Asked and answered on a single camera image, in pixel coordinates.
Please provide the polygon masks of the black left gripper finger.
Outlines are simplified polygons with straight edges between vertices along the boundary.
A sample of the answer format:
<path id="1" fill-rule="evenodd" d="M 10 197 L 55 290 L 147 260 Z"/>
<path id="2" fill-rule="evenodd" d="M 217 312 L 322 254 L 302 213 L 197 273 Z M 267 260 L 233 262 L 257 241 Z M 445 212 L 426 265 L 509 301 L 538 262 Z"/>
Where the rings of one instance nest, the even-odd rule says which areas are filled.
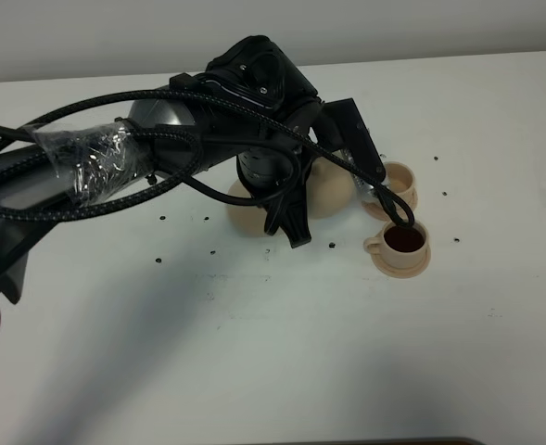
<path id="1" fill-rule="evenodd" d="M 275 235 L 282 230 L 290 246 L 298 248 L 311 242 L 308 222 L 307 188 L 300 184 L 264 205 L 264 233 Z"/>

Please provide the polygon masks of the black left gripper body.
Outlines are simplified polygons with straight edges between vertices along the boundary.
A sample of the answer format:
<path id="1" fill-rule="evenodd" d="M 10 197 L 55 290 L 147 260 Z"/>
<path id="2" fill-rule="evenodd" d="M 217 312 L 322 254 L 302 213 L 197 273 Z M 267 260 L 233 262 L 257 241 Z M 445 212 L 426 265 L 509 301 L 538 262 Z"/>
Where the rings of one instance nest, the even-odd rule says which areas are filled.
<path id="1" fill-rule="evenodd" d="M 202 73 L 210 94 L 306 134 L 322 108 L 315 87 L 268 37 L 249 36 L 214 58 Z M 261 193 L 283 184 L 292 173 L 286 153 L 301 155 L 301 145 L 259 120 L 231 113 L 237 123 L 220 129 L 233 139 L 256 140 L 238 156 L 243 178 Z"/>

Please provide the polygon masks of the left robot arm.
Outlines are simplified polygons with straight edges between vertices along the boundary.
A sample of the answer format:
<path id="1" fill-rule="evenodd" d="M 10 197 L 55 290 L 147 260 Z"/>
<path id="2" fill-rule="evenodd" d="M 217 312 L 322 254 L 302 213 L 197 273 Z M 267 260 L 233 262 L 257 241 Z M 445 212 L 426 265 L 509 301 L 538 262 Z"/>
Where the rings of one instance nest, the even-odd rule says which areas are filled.
<path id="1" fill-rule="evenodd" d="M 30 250 L 59 223 L 135 207 L 228 159 L 265 211 L 264 231 L 311 240 L 306 180 L 317 90 L 265 36 L 196 75 L 102 95 L 19 128 L 0 126 L 0 295 L 21 298 Z"/>

